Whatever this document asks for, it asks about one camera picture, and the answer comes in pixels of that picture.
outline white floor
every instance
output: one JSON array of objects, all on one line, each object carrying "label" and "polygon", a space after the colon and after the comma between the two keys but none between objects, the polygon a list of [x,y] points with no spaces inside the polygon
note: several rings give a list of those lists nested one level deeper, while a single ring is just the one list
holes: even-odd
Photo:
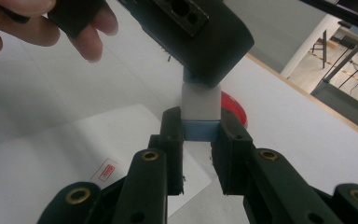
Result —
[{"label": "white floor", "polygon": [[[341,45],[336,49],[327,48],[327,61],[330,63],[326,63],[324,69],[322,68],[322,60],[320,59],[322,57],[322,51],[315,50],[314,54],[317,56],[314,56],[309,52],[288,79],[304,91],[308,93],[312,92],[319,81],[332,67],[333,63],[346,49],[346,47]],[[342,70],[334,76],[331,83],[334,86],[339,87],[357,69],[358,53],[352,58],[352,63],[347,63]],[[358,73],[351,77],[340,89],[358,100]]]}]

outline small sticker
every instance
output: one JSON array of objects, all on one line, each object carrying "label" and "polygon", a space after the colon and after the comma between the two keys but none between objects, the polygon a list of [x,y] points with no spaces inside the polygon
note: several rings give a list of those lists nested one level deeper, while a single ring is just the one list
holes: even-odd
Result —
[{"label": "small sticker", "polygon": [[92,176],[90,182],[104,189],[124,177],[127,171],[127,166],[111,159],[106,159],[103,165],[100,166],[98,171]]},{"label": "small sticker", "polygon": [[107,180],[107,178],[109,178],[109,176],[115,171],[115,167],[111,164],[107,164],[106,168],[103,170],[103,172],[101,173],[100,177],[98,177],[98,179],[102,180],[103,182],[105,182]]}]

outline black plastic part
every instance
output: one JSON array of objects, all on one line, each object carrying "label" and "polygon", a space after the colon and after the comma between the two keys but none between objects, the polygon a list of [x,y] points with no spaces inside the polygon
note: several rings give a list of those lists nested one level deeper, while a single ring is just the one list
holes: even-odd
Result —
[{"label": "black plastic part", "polygon": [[1,8],[2,11],[4,11],[4,12],[5,12],[13,21],[15,21],[15,22],[24,24],[24,23],[26,23],[28,20],[31,19],[31,18],[29,18],[29,17],[25,17],[25,16],[19,15],[19,14],[17,14],[17,13],[14,13],[14,12],[8,10],[8,9],[5,8],[5,7],[0,6],[0,8]]},{"label": "black plastic part", "polygon": [[272,223],[272,214],[254,180],[248,178],[246,183],[246,192],[243,195],[243,207],[249,222],[252,224]]},{"label": "black plastic part", "polygon": [[[221,0],[168,0],[171,16],[155,1],[118,0],[152,38],[210,87],[216,86],[254,44],[249,30]],[[197,21],[192,4],[208,17],[202,25],[194,23],[194,35],[172,18],[179,15]]]},{"label": "black plastic part", "polygon": [[344,223],[358,224],[358,185],[343,184],[336,187],[333,209]]},{"label": "black plastic part", "polygon": [[319,197],[330,207],[333,208],[332,200],[333,196],[327,194],[319,189],[313,188],[313,190],[319,195]]},{"label": "black plastic part", "polygon": [[104,0],[57,0],[48,18],[71,37],[77,37],[92,21]]},{"label": "black plastic part", "polygon": [[252,150],[249,171],[255,185],[247,194],[260,194],[268,208],[254,212],[256,216],[268,214],[270,223],[342,223],[282,154]]},{"label": "black plastic part", "polygon": [[218,140],[212,143],[213,166],[224,194],[243,195],[249,153],[255,148],[252,137],[237,117],[222,109]]},{"label": "black plastic part", "polygon": [[168,195],[183,193],[184,134],[181,110],[174,107],[164,111],[160,135],[151,135],[149,147],[158,148],[167,155]]},{"label": "black plastic part", "polygon": [[78,182],[69,185],[48,204],[37,223],[99,223],[98,220],[102,214],[101,207],[98,206],[100,199],[101,190],[93,183]]},{"label": "black plastic part", "polygon": [[358,26],[358,14],[353,11],[347,10],[345,7],[338,7],[326,0],[300,0],[310,6],[316,7],[321,11],[338,17],[344,21],[350,22],[353,25]]},{"label": "black plastic part", "polygon": [[134,155],[112,224],[167,222],[166,166],[161,150],[149,148]]},{"label": "black plastic part", "polygon": [[117,200],[120,196],[125,180],[126,177],[123,177],[102,190],[100,204],[101,208],[103,209],[103,214],[100,215],[100,222],[98,222],[99,224],[108,224],[112,221],[117,205]]}]

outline white surface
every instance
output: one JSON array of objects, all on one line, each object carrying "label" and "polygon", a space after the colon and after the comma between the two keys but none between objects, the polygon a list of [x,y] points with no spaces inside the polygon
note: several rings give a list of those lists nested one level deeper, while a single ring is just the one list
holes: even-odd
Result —
[{"label": "white surface", "polygon": [[201,83],[182,85],[181,118],[186,120],[220,120],[220,85],[209,88]]},{"label": "white surface", "polygon": [[[159,126],[146,108],[134,105],[0,144],[0,223],[36,223],[59,190],[78,181],[95,181],[94,174],[107,159],[116,169],[107,183],[95,183],[103,188],[119,180],[128,172],[133,154],[147,147]],[[169,198],[169,216],[215,178],[208,171],[209,157],[199,162],[192,155],[209,150],[186,145],[186,194]]]}]

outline white block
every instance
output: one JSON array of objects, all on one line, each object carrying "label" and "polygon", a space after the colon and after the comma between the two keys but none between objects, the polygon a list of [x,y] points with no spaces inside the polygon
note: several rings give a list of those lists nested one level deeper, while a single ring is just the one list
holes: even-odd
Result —
[{"label": "white block", "polygon": [[182,119],[220,120],[220,86],[209,88],[201,83],[184,83],[181,110]]}]

